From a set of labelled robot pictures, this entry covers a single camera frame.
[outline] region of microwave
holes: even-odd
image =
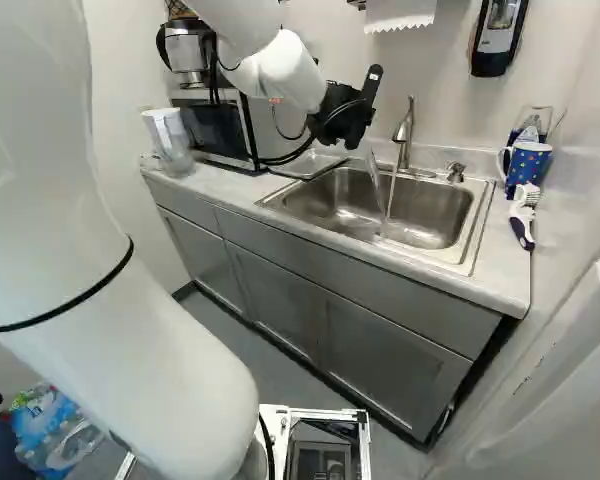
[[[297,137],[306,120],[306,113],[288,101],[273,104],[235,88],[218,93],[218,104],[210,101],[208,88],[175,89],[169,94],[171,104],[180,108],[196,160],[260,172],[266,169],[260,159],[286,155],[309,138],[306,131],[297,140],[283,137]]]

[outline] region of cabinet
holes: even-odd
[[[501,315],[216,207],[222,235],[423,337],[477,359]]]
[[[320,363],[320,342],[326,332],[323,290],[230,242],[227,248],[241,270],[253,320],[308,360]]]
[[[191,277],[246,318],[244,295],[224,240],[164,208],[158,211]]]
[[[425,441],[471,362],[237,245],[254,320]]]
[[[471,362],[336,295],[327,318],[329,374],[425,441]]]
[[[427,440],[500,322],[497,312],[148,183],[199,284]]]

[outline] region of dish brush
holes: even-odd
[[[535,208],[541,198],[542,193],[537,185],[517,185],[513,203],[509,208],[509,223],[513,233],[522,248],[530,253],[536,248],[536,242],[531,235],[531,223],[536,217]]]

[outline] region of paper towel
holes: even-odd
[[[437,0],[367,0],[364,32],[388,32],[433,23]]]

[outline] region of faucet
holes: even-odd
[[[409,170],[411,157],[411,144],[413,140],[413,127],[415,124],[416,99],[409,95],[409,110],[404,118],[398,123],[391,140],[400,144],[400,156],[398,157],[398,170]]]
[[[449,183],[464,182],[465,168],[467,168],[467,166],[460,162],[453,162],[451,165],[449,165],[448,170],[451,170],[451,173],[447,177],[447,182],[449,182]]]

